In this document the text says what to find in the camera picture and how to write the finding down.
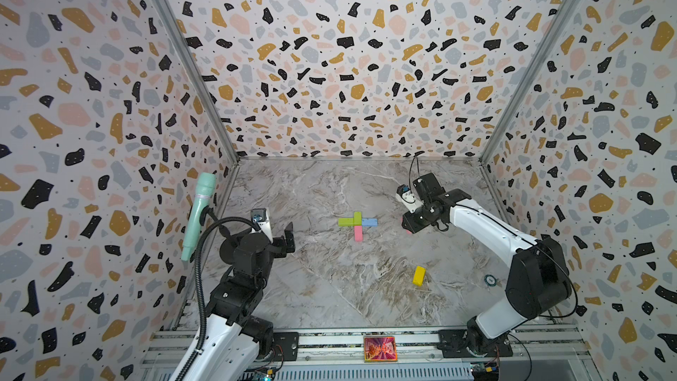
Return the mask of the yellow block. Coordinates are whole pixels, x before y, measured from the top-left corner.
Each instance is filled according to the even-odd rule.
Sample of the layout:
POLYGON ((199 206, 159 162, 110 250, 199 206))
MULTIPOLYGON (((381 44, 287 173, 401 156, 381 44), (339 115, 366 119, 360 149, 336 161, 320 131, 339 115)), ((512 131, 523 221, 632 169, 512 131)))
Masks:
POLYGON ((421 287, 426 277, 426 269, 422 266, 417 266, 414 271, 413 284, 421 287))

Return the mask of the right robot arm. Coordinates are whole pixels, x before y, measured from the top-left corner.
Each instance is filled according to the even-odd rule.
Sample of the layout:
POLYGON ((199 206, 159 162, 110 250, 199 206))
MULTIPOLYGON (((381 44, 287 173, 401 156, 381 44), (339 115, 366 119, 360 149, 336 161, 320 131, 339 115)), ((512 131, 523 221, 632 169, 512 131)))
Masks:
POLYGON ((412 234, 427 227, 463 229, 509 269, 502 298, 467 322, 463 351, 486 356, 510 331, 576 293, 560 243, 549 236, 538 239, 509 226, 460 189, 446 192, 433 174, 411 185, 400 185, 397 199, 407 208, 403 229, 412 234))

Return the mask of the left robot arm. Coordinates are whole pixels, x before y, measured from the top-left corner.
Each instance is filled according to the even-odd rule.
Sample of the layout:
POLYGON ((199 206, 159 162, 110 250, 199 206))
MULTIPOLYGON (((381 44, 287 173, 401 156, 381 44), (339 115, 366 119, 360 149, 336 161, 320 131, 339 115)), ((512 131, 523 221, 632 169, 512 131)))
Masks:
POLYGON ((271 237, 263 225, 240 217, 218 220, 208 229, 223 236, 220 259, 229 265, 220 282, 205 298, 201 268, 196 271, 199 330, 173 380, 237 380, 262 370, 275 356, 273 323, 253 315, 276 259, 295 252, 294 225, 282 236, 271 237))

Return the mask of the light blue block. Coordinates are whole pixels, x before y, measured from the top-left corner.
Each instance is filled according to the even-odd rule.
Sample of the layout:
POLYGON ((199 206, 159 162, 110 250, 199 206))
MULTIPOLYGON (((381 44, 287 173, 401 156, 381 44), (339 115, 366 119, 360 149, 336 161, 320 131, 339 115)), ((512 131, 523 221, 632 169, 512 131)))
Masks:
POLYGON ((363 219, 361 221, 361 225, 363 227, 377 227, 378 222, 377 222, 377 219, 363 219))

